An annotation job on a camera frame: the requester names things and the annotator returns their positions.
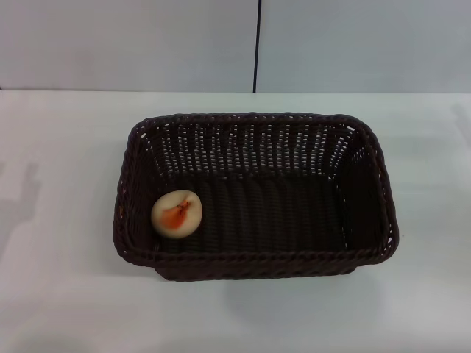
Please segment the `orange mark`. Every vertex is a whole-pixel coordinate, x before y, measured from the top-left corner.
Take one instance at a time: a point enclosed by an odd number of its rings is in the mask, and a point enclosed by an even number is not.
[[[176,207],[162,212],[160,222],[165,228],[177,229],[183,224],[186,218],[186,211],[190,207],[189,201],[182,201]]]

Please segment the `basket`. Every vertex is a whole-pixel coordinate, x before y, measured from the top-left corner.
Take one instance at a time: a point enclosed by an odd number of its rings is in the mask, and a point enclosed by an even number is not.
[[[173,190],[202,201],[197,231],[150,222]],[[149,118],[131,131],[118,183],[115,247],[176,281],[347,274],[399,242],[383,152],[346,115],[217,113]]]

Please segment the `table surface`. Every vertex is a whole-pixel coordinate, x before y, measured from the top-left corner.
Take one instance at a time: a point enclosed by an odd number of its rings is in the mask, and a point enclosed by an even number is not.
[[[122,260],[128,133],[221,111],[369,124],[392,181],[394,256],[340,277],[191,283]],[[471,95],[0,92],[0,352],[468,352],[470,216]]]

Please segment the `round white fruit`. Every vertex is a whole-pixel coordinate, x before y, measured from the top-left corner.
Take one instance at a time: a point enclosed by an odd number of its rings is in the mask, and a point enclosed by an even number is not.
[[[174,214],[180,217],[178,225],[169,226],[165,220]],[[198,228],[202,214],[203,208],[198,195],[189,190],[177,190],[163,195],[155,202],[151,211],[151,222],[154,229],[164,237],[180,239],[188,237]]]

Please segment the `brown woven basket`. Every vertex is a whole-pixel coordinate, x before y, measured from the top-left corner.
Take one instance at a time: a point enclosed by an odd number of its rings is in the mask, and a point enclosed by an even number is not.
[[[170,240],[150,222],[155,201],[192,190],[203,219]],[[217,113],[142,121],[118,184],[118,253],[166,279],[255,279],[350,273],[399,242],[383,152],[346,115]]]

